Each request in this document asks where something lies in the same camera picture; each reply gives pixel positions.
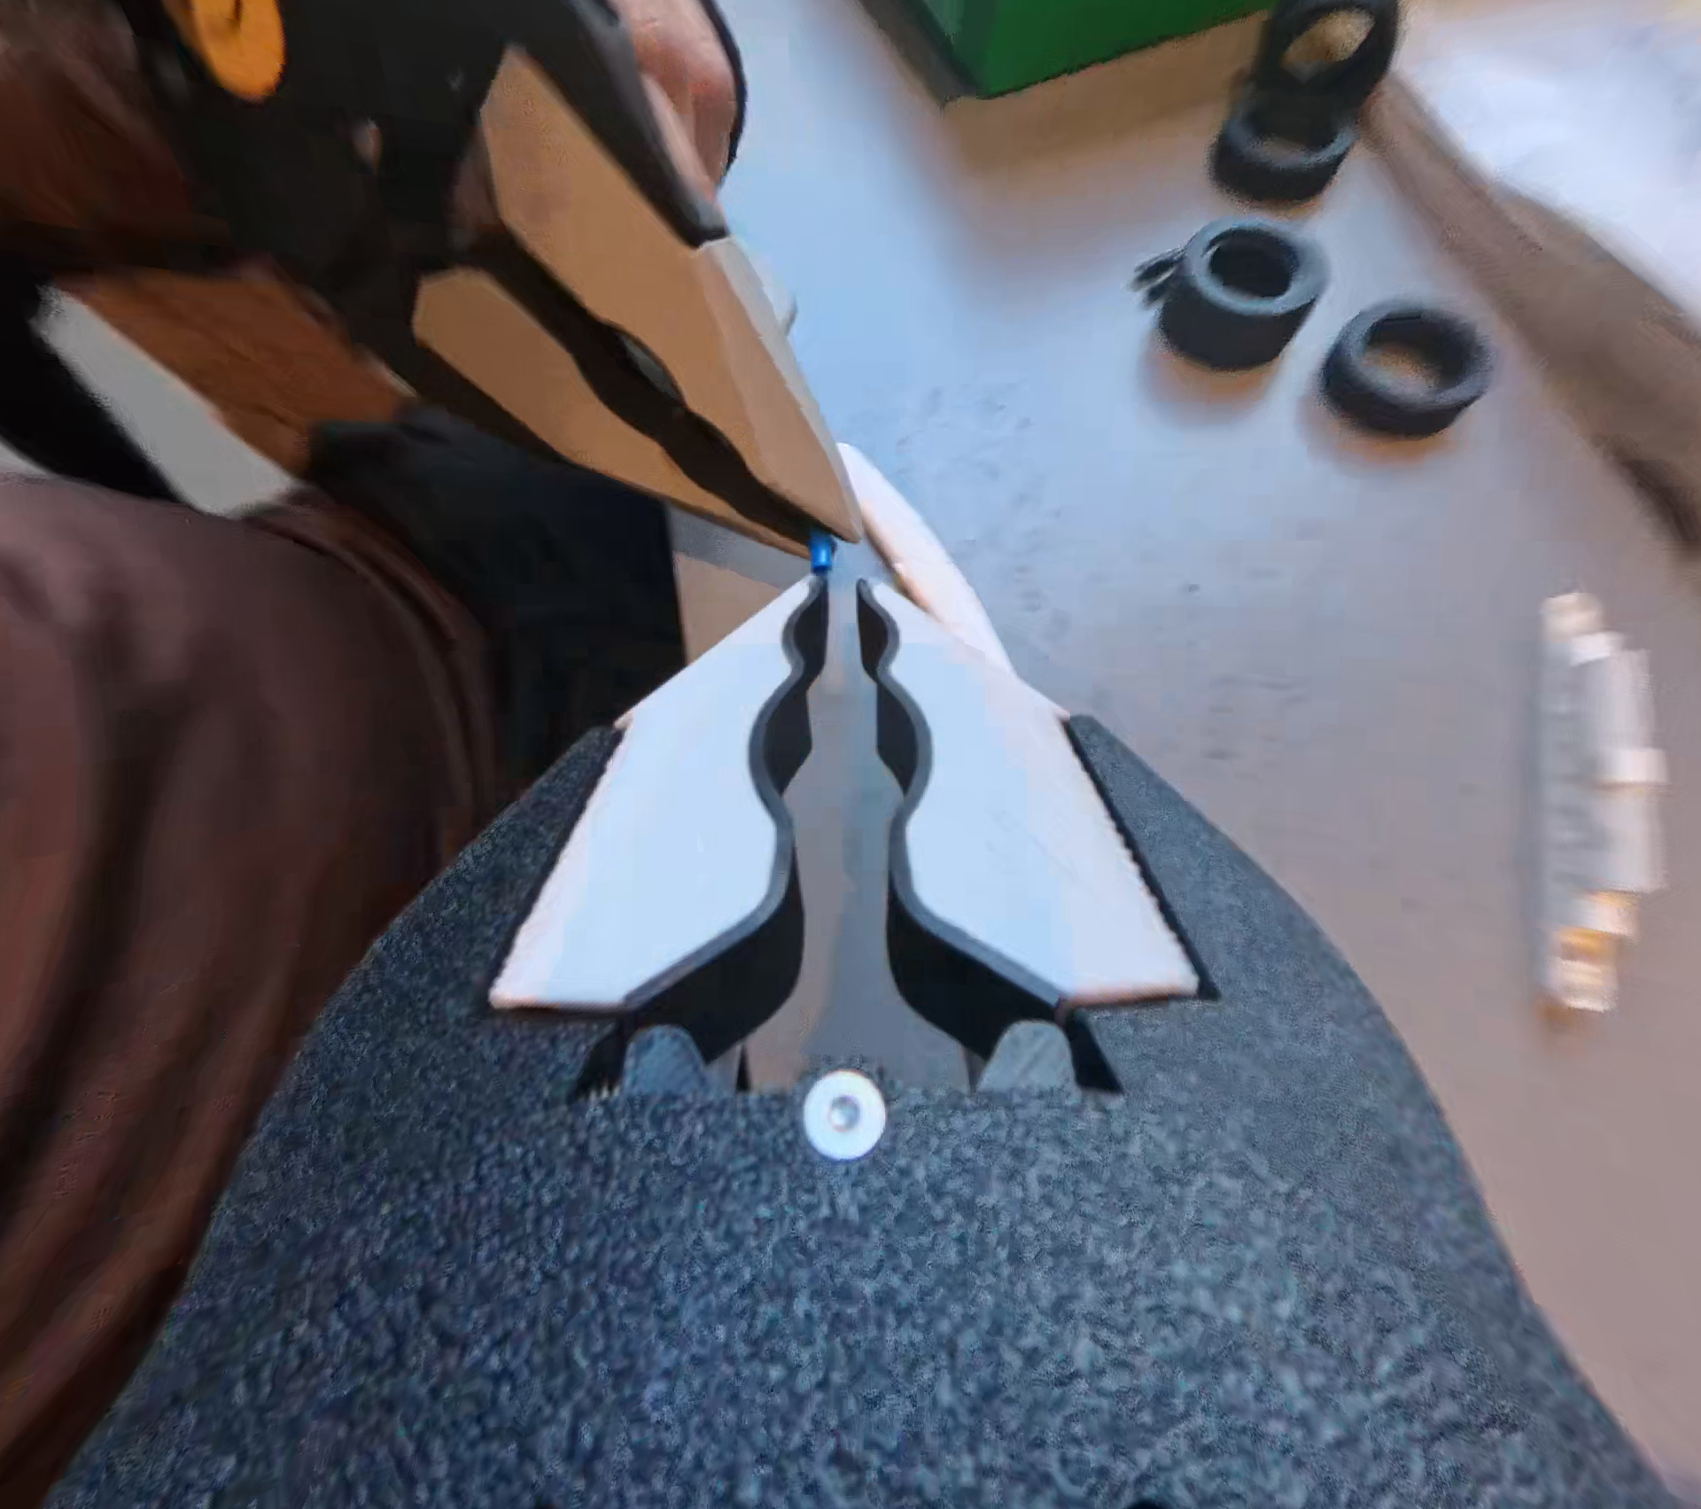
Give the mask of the person's left forearm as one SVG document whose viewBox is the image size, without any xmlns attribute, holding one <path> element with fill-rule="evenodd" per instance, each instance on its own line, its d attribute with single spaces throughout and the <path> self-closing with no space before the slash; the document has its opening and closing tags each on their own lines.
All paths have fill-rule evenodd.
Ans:
<svg viewBox="0 0 1701 1509">
<path fill-rule="evenodd" d="M 112 0 L 1 0 L 4 222 L 77 240 L 211 232 Z"/>
</svg>

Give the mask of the person's brown-shirted torso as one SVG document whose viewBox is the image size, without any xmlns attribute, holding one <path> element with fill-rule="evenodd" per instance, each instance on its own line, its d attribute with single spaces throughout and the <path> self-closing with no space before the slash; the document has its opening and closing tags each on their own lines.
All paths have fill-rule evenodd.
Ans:
<svg viewBox="0 0 1701 1509">
<path fill-rule="evenodd" d="M 292 1051 L 504 795 L 470 615 L 319 495 L 1 498 L 1 1504 L 148 1349 Z"/>
</svg>

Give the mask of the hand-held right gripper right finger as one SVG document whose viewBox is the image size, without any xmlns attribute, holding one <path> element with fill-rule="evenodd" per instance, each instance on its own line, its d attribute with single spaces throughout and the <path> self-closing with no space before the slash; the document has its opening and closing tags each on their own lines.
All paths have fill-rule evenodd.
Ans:
<svg viewBox="0 0 1701 1509">
<path fill-rule="evenodd" d="M 885 934 L 940 1030 L 1191 1001 L 1200 970 L 1070 734 L 1070 715 L 881 582 L 857 584 L 875 745 L 901 800 Z"/>
</svg>

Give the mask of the person's black garment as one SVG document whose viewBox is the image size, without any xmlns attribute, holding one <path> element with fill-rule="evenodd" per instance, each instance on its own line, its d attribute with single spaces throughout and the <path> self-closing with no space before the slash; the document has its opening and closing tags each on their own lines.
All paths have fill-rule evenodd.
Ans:
<svg viewBox="0 0 1701 1509">
<path fill-rule="evenodd" d="M 433 408 L 318 426 L 309 482 L 473 616 L 515 783 L 687 664 L 658 499 Z"/>
</svg>

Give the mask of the grey desk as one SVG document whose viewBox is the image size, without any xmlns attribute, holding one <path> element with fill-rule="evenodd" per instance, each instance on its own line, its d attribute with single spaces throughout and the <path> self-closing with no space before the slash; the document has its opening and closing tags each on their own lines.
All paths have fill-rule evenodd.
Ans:
<svg viewBox="0 0 1701 1509">
<path fill-rule="evenodd" d="M 1131 280 L 1228 214 L 1206 170 L 1255 22 L 997 100 L 898 0 L 718 0 L 751 83 L 727 200 L 801 304 L 840 439 L 924 514 L 1018 668 L 1258 858 L 1384 1003 L 1597 1391 L 1696 1503 L 1696 594 L 1539 362 L 1366 147 L 1272 371 L 1170 362 Z M 1338 414 L 1347 320 L 1492 348 L 1429 439 Z M 1604 1015 L 1531 986 L 1542 601 L 1648 653 L 1668 876 Z"/>
</svg>

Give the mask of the wooden bench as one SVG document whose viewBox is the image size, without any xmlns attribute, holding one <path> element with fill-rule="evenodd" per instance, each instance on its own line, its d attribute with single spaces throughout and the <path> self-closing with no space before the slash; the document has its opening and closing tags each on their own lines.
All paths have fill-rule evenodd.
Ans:
<svg viewBox="0 0 1701 1509">
<path fill-rule="evenodd" d="M 269 274 L 122 267 L 58 285 L 284 472 L 307 468 L 319 423 L 390 422 L 410 400 L 383 362 Z"/>
</svg>

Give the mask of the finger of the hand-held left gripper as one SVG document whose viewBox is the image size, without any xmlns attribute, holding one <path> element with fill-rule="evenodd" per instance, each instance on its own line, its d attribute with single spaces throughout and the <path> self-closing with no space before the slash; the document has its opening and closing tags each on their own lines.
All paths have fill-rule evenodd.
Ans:
<svg viewBox="0 0 1701 1509">
<path fill-rule="evenodd" d="M 806 530 L 863 537 L 860 508 L 789 332 L 721 222 L 692 244 L 523 49 L 478 113 L 498 214 L 525 253 L 671 377 L 733 465 Z"/>
<path fill-rule="evenodd" d="M 638 369 L 619 334 L 568 304 L 536 315 L 500 278 L 452 267 L 413 303 L 413 338 L 564 459 L 787 553 L 814 523 L 730 440 Z"/>
</svg>

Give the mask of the open instruction booklet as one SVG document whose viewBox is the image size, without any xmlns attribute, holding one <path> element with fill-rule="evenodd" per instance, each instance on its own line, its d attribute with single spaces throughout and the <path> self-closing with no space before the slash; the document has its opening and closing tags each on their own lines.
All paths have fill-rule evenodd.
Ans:
<svg viewBox="0 0 1701 1509">
<path fill-rule="evenodd" d="M 1699 0 L 1402 0 L 1373 136 L 1696 561 Z"/>
</svg>

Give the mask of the white beam with cylinders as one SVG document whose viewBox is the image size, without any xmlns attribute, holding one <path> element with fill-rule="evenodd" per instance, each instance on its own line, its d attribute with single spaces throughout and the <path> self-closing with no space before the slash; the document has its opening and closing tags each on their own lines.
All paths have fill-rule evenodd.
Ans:
<svg viewBox="0 0 1701 1509">
<path fill-rule="evenodd" d="M 1533 766 L 1533 982 L 1559 1014 L 1619 1003 L 1626 950 L 1663 894 L 1668 757 L 1654 741 L 1648 653 L 1602 601 L 1542 601 Z"/>
</svg>

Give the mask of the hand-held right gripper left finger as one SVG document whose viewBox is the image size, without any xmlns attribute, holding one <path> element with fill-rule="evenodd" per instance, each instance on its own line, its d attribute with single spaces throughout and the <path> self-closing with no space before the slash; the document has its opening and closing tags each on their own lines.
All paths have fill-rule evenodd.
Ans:
<svg viewBox="0 0 1701 1509">
<path fill-rule="evenodd" d="M 827 587 L 808 574 L 619 720 L 496 1009 L 770 1017 L 789 998 L 804 919 L 786 797 L 826 641 Z"/>
</svg>

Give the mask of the person's left hand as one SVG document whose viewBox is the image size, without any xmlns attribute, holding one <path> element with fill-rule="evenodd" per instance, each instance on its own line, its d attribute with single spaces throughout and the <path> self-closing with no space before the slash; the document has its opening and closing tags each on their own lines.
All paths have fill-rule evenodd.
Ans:
<svg viewBox="0 0 1701 1509">
<path fill-rule="evenodd" d="M 678 170 L 707 198 L 727 177 L 739 111 L 733 58 L 701 0 L 608 0 Z"/>
</svg>

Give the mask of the long white pointed panel piece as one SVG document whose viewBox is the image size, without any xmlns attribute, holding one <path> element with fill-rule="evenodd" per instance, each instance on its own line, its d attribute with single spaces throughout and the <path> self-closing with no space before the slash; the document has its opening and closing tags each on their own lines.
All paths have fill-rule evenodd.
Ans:
<svg viewBox="0 0 1701 1509">
<path fill-rule="evenodd" d="M 989 664 L 1013 671 L 1010 651 L 967 576 L 905 495 L 851 443 L 838 445 L 863 537 L 897 589 Z"/>
</svg>

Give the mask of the black rubber toy tyre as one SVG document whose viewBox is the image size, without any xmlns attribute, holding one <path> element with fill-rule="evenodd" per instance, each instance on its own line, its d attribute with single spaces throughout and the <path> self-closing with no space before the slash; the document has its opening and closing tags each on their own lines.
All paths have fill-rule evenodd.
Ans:
<svg viewBox="0 0 1701 1509">
<path fill-rule="evenodd" d="M 1421 377 L 1386 371 L 1374 355 L 1399 351 Z M 1321 368 L 1323 398 L 1349 422 L 1393 439 L 1449 430 L 1487 391 L 1493 371 L 1484 334 L 1450 309 L 1389 300 L 1347 320 Z"/>
<path fill-rule="evenodd" d="M 1323 249 L 1288 222 L 1208 222 L 1159 282 L 1159 338 L 1188 362 L 1244 371 L 1275 362 L 1326 287 Z"/>
<path fill-rule="evenodd" d="M 1209 147 L 1209 170 L 1232 195 L 1262 205 L 1317 198 L 1358 139 L 1358 111 L 1318 94 L 1245 87 Z"/>
<path fill-rule="evenodd" d="M 1362 22 L 1353 47 L 1304 66 L 1298 42 L 1318 22 Z M 1399 29 L 1398 0 L 1275 0 L 1258 36 L 1247 83 L 1258 91 L 1314 96 L 1334 108 L 1358 108 L 1389 71 Z"/>
</svg>

